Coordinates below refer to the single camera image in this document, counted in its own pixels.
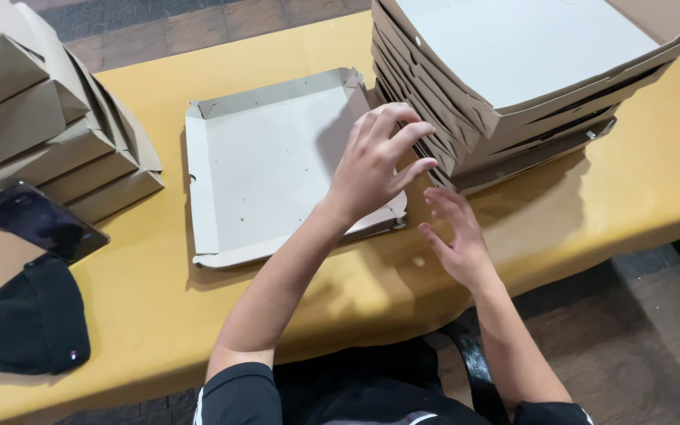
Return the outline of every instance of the yellow table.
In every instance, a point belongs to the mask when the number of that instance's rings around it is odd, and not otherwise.
[[[55,418],[203,383],[218,330],[258,266],[191,265],[187,102],[337,67],[356,67],[373,82],[371,26],[366,12],[99,74],[146,126],[167,188],[105,222],[112,243],[72,267],[91,360],[60,377],[0,373],[0,420],[28,412],[35,413],[12,421]],[[565,157],[470,198],[511,294],[680,237],[680,59],[618,117],[586,157]],[[471,304],[416,231],[430,219],[420,194],[428,185],[423,178],[407,191],[405,229],[343,246],[326,260],[281,339],[279,361],[404,340]]]

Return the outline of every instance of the hand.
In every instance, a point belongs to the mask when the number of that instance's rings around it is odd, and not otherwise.
[[[424,196],[426,203],[432,206],[432,216],[448,220],[453,227],[455,237],[445,244],[431,225],[419,225],[445,271],[472,293],[480,292],[495,281],[500,282],[481,227],[466,198],[441,188],[424,190]]]
[[[390,139],[398,121],[410,124]],[[411,181],[437,166],[437,159],[419,159],[394,175],[401,156],[421,137],[431,134],[434,127],[421,121],[405,103],[388,103],[365,113],[353,125],[324,202],[342,214],[348,227],[373,213]]]

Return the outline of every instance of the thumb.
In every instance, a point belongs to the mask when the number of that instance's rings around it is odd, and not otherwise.
[[[419,231],[424,235],[424,239],[427,240],[429,246],[432,247],[432,250],[440,261],[442,262],[444,259],[447,259],[446,257],[450,255],[453,250],[440,239],[440,236],[434,227],[429,223],[421,223],[419,225]]]
[[[400,192],[402,189],[406,188],[411,181],[414,181],[420,175],[436,166],[437,159],[434,158],[422,158],[409,165],[406,169],[403,169],[392,178],[393,192]]]

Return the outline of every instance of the phone screen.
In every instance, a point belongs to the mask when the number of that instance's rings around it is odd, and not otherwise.
[[[108,236],[22,183],[0,192],[0,227],[69,264],[109,242]]]

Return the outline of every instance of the person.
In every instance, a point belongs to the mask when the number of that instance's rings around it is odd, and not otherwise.
[[[396,122],[408,124],[391,138]],[[280,335],[345,231],[437,166],[435,159],[419,159],[394,174],[414,142],[433,133],[434,127],[405,103],[385,104],[355,122],[326,197],[264,264],[227,316],[195,423],[486,423],[443,394],[437,353],[420,339],[273,366]],[[445,270],[475,298],[486,359],[515,424],[591,423],[518,316],[466,199],[440,188],[428,188],[424,196],[432,216],[447,220],[455,238],[446,244],[426,223],[419,230]]]

